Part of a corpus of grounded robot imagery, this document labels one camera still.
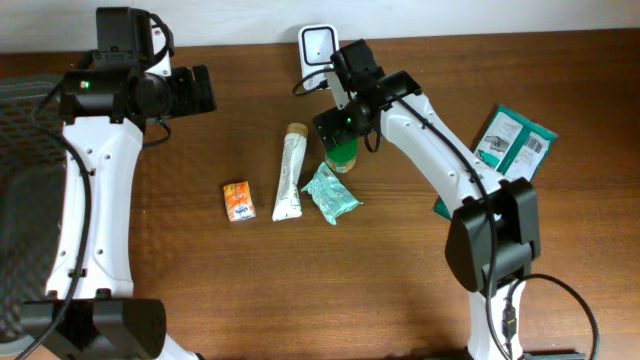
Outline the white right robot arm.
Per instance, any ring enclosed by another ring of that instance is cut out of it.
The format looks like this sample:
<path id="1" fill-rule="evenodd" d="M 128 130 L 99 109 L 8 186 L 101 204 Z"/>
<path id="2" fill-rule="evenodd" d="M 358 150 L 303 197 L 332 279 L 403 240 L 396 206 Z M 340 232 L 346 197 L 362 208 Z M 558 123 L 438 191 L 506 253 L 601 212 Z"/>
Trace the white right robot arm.
<path id="1" fill-rule="evenodd" d="M 451 217 L 445 258 L 469 294 L 468 358 L 521 358 L 519 302 L 541 252 L 534 187 L 482 162 L 440 119 L 421 86 L 405 71 L 385 73 L 364 40 L 335 51 L 329 62 L 336 105 L 313 120 L 324 148 L 374 134 L 411 160 Z"/>

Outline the green 3M wipes packet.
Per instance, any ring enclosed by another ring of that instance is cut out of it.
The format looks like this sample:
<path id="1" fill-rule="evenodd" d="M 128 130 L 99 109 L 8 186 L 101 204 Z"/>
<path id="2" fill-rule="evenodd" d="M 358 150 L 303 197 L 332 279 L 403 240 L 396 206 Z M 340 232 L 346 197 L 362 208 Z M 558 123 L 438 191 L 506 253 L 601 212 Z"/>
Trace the green 3M wipes packet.
<path id="1" fill-rule="evenodd" d="M 410 157 L 438 193 L 432 211 L 451 220 L 466 200 L 494 195 L 503 181 L 532 180 L 558 135 L 519 113 L 496 105 L 470 149 L 429 104 L 418 122 L 418 152 Z"/>

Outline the white tube with tan cap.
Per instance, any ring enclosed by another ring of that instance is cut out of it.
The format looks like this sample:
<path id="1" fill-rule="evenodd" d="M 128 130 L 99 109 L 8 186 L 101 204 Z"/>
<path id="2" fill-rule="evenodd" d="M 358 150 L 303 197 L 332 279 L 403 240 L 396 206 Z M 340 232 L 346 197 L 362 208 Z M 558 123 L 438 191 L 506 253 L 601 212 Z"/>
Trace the white tube with tan cap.
<path id="1" fill-rule="evenodd" d="M 298 218 L 302 206 L 298 193 L 298 181 L 306 152 L 308 128 L 301 123 L 287 126 L 284 137 L 280 178 L 272 220 L 274 222 Z"/>

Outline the mint green small packet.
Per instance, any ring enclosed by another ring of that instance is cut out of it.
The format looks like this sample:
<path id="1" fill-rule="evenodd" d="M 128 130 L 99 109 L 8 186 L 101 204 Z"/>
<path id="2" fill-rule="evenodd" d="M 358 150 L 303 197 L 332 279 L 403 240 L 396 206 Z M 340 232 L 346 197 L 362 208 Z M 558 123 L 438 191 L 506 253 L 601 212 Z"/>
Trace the mint green small packet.
<path id="1" fill-rule="evenodd" d="M 325 162 L 318 167 L 312 179 L 301 191 L 308 193 L 312 197 L 325 220 L 331 225 L 337 224 L 339 216 L 354 210 L 362 204 L 341 184 Z"/>

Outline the green lid jar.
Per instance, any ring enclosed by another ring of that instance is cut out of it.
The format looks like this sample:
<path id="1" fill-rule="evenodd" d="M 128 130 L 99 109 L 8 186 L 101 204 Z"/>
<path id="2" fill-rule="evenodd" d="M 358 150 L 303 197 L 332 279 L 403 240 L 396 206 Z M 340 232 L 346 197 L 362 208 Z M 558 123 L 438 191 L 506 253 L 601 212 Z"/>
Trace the green lid jar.
<path id="1" fill-rule="evenodd" d="M 358 141 L 352 140 L 348 143 L 337 145 L 333 150 L 325 155 L 325 163 L 336 173 L 347 173 L 356 164 L 358 154 Z"/>

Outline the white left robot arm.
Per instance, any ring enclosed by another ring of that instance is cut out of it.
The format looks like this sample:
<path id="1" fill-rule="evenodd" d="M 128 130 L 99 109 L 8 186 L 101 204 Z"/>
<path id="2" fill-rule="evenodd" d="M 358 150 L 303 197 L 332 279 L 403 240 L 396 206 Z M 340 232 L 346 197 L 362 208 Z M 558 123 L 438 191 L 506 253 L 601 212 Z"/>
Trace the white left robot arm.
<path id="1" fill-rule="evenodd" d="M 158 299 L 137 299 L 129 261 L 136 163 L 149 124 L 216 108 L 206 66 L 173 67 L 174 37 L 156 14 L 96 11 L 97 46 L 49 92 L 66 155 L 59 245 L 46 296 L 21 317 L 27 350 L 61 359 L 189 359 Z"/>

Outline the small orange box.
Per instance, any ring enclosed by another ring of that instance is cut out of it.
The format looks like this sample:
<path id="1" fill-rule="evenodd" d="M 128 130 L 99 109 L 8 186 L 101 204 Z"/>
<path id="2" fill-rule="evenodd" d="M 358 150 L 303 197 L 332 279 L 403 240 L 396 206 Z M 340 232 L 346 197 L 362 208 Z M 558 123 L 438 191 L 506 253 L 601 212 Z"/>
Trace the small orange box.
<path id="1" fill-rule="evenodd" d="M 231 222 L 248 220 L 256 216 L 247 181 L 224 185 L 223 193 L 227 215 Z"/>

